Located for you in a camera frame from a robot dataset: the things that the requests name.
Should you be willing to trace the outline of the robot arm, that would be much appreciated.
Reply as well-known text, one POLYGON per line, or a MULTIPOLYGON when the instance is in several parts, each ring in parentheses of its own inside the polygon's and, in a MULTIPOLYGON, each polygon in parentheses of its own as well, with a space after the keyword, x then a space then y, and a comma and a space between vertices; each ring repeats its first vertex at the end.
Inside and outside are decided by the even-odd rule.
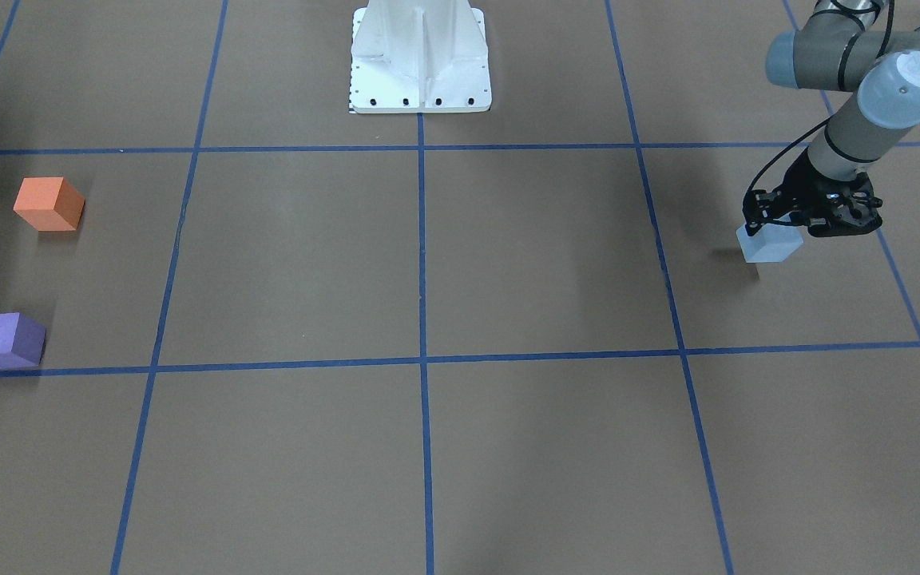
POLYGON ((861 236, 882 225, 868 170, 920 125, 920 26, 873 30, 890 1, 818 1, 803 28, 778 36, 767 79, 835 91, 847 101, 803 135, 807 146, 769 190, 748 187, 744 234, 803 227, 813 237, 861 236))

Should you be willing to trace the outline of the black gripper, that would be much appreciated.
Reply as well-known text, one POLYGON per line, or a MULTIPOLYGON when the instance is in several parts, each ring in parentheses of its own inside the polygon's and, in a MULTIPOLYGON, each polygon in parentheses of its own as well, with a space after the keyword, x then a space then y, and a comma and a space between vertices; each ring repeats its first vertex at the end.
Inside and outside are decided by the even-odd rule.
POLYGON ((781 185, 770 192, 753 189, 751 200, 742 201, 746 236, 755 236, 778 218, 781 224, 802 227, 819 239, 861 236, 883 225, 881 207, 868 175, 833 180, 815 170, 807 153, 793 161, 781 185))

